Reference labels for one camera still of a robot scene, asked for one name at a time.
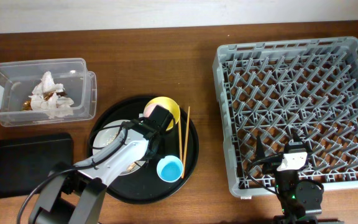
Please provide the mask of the pink cup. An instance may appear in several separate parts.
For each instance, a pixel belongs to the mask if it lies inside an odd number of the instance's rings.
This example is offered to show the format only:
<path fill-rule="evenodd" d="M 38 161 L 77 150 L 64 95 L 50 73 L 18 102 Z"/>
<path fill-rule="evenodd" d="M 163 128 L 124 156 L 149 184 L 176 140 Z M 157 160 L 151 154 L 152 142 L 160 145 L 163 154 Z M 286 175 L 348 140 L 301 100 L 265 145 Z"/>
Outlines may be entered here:
<path fill-rule="evenodd" d="M 156 103 L 152 103 L 152 104 L 149 104 L 148 106 L 146 106 L 144 109 L 144 112 L 143 112 L 144 117 L 146 117 L 146 118 L 149 117 L 152 114 L 152 112 L 156 106 L 157 106 Z"/>

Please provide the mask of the yellow bowl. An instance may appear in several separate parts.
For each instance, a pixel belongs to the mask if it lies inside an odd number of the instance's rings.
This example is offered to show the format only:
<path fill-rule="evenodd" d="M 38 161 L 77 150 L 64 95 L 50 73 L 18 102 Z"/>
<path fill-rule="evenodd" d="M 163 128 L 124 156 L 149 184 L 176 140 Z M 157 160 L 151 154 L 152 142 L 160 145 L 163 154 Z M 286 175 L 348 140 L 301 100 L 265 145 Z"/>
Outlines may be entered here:
<path fill-rule="evenodd" d="M 173 129 L 178 124 L 179 105 L 173 99 L 166 97 L 166 96 L 159 96 L 159 97 L 153 98 L 146 104 L 146 106 L 148 106 L 149 104 L 152 104 L 152 103 L 156 103 L 157 105 L 169 110 L 169 112 L 173 115 L 175 120 L 170 122 L 170 124 L 167 128 L 167 131 L 170 131 L 171 129 Z"/>

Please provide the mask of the round black serving tray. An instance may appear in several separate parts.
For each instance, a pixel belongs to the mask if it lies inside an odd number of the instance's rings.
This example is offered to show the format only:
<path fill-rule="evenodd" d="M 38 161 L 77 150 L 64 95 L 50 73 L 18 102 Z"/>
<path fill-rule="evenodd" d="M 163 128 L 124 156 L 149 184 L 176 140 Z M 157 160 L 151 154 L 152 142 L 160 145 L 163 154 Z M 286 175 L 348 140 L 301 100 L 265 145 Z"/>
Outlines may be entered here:
<path fill-rule="evenodd" d="M 108 108 L 97 120 L 91 132 L 99 130 L 119 119 L 133 119 L 143 112 L 152 95 L 134 96 L 122 100 Z M 192 120 L 187 119 L 184 109 L 180 110 L 182 135 L 189 128 L 186 153 L 185 176 L 174 183 L 164 182 L 157 175 L 158 160 L 149 160 L 132 174 L 119 176 L 106 193 L 122 202 L 131 204 L 148 204 L 163 200 L 177 192 L 192 175 L 199 154 L 198 134 Z"/>

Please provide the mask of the blue cup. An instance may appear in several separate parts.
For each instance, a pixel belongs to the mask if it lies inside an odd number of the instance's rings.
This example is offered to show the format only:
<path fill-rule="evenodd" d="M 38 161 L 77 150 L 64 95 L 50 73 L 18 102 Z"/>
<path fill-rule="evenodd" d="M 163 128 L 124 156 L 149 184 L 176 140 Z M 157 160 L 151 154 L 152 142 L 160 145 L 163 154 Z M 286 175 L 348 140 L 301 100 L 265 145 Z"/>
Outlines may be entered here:
<path fill-rule="evenodd" d="M 174 183 L 181 178 L 183 163 L 176 156 L 165 156 L 157 164 L 157 175 L 161 180 Z"/>

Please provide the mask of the grey plate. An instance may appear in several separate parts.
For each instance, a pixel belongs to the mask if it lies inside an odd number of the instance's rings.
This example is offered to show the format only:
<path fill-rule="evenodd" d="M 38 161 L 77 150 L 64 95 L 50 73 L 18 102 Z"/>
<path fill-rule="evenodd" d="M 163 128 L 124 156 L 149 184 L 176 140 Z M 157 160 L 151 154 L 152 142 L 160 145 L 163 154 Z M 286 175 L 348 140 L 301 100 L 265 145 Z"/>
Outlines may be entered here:
<path fill-rule="evenodd" d="M 92 155 L 99 152 L 98 147 L 107 146 L 107 140 L 112 136 L 116 131 L 119 130 L 119 126 L 122 122 L 127 121 L 127 119 L 119 119 L 116 121 L 112 121 L 105 125 L 104 127 L 109 127 L 109 129 L 104 129 L 99 131 L 93 140 L 93 148 L 92 148 Z"/>

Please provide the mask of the white napkin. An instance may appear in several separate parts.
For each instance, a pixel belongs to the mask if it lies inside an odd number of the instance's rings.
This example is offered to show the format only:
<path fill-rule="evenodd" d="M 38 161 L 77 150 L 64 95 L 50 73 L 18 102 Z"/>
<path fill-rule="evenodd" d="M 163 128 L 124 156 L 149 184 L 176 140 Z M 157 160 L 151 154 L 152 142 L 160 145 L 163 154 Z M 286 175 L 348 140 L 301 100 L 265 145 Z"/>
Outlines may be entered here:
<path fill-rule="evenodd" d="M 30 110 L 45 111 L 50 119 L 64 118 L 74 114 L 74 101 L 66 97 L 64 85 L 55 83 L 50 71 L 43 74 L 40 83 L 32 90 Z"/>

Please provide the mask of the gold foil wrapper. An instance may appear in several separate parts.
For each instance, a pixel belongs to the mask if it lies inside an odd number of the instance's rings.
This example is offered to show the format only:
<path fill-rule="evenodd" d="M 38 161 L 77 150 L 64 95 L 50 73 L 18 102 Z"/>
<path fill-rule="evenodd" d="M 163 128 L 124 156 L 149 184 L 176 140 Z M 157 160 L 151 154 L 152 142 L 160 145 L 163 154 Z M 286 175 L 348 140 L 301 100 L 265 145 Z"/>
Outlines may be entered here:
<path fill-rule="evenodd" d="M 54 92 L 48 92 L 48 93 L 44 93 L 43 97 L 44 100 L 48 100 L 49 98 L 51 98 L 53 96 Z M 61 97 L 61 96 L 66 96 L 67 94 L 63 91 L 63 92 L 58 92 L 57 96 Z M 32 110 L 31 108 L 31 100 L 27 100 L 24 102 L 23 106 L 22 106 L 22 111 L 30 111 Z"/>

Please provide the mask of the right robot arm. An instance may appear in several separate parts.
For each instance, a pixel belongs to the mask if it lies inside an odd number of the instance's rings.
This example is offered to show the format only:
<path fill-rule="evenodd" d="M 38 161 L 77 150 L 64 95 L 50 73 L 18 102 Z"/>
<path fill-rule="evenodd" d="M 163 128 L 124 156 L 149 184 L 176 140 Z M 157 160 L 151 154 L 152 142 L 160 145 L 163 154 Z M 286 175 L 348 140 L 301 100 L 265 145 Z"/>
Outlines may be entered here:
<path fill-rule="evenodd" d="M 275 194 L 282 206 L 282 215 L 273 218 L 274 223 L 318 223 L 322 213 L 324 186 L 310 179 L 300 179 L 299 171 L 309 163 L 312 150 L 297 134 L 288 142 L 284 151 L 266 156 L 260 137 L 257 137 L 253 165 L 261 165 L 263 174 L 275 178 Z"/>

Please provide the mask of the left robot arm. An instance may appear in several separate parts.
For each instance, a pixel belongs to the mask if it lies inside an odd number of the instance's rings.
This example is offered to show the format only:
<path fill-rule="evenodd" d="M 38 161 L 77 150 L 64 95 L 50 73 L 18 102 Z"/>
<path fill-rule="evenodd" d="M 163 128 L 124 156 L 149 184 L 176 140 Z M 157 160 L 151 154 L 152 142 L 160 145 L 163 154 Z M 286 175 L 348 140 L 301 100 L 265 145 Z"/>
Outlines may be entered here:
<path fill-rule="evenodd" d="M 153 158 L 177 118 L 157 105 L 148 117 L 122 122 L 112 143 L 72 166 L 51 171 L 34 193 L 29 223 L 97 223 L 108 187 L 131 164 Z"/>

